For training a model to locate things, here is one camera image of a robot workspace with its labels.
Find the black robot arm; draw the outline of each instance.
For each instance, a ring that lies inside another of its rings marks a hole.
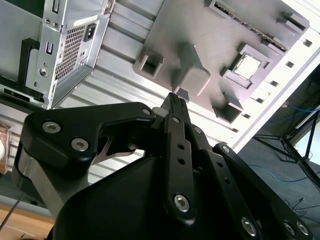
[[[91,165],[144,157],[90,185]],[[211,147],[170,93],[57,109],[24,123],[13,176],[56,219],[49,239],[312,240],[307,225],[226,144]]]

